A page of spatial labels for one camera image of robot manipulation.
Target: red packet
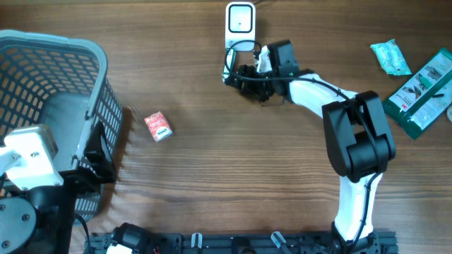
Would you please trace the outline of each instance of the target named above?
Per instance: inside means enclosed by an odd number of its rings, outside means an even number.
[[[144,119],[144,122],[148,126],[154,140],[157,142],[172,134],[170,125],[168,124],[167,119],[163,116],[162,112],[151,114]]]

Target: wood grain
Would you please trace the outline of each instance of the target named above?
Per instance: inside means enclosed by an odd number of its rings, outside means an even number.
[[[153,231],[203,233],[327,230],[339,179],[321,120],[293,105],[260,107],[221,83],[225,2],[0,7],[0,28],[82,37],[109,58],[124,108],[107,186],[91,232],[123,222]],[[257,39],[291,39],[302,67],[347,90],[382,98],[390,78],[370,44],[396,38],[416,71],[452,38],[452,2],[273,1],[258,6]],[[242,63],[249,54],[240,54]],[[144,117],[162,111],[174,135],[155,143]],[[441,115],[418,140],[389,119],[397,146],[374,209],[401,253],[450,253],[451,123]],[[73,230],[71,251],[84,233]]]

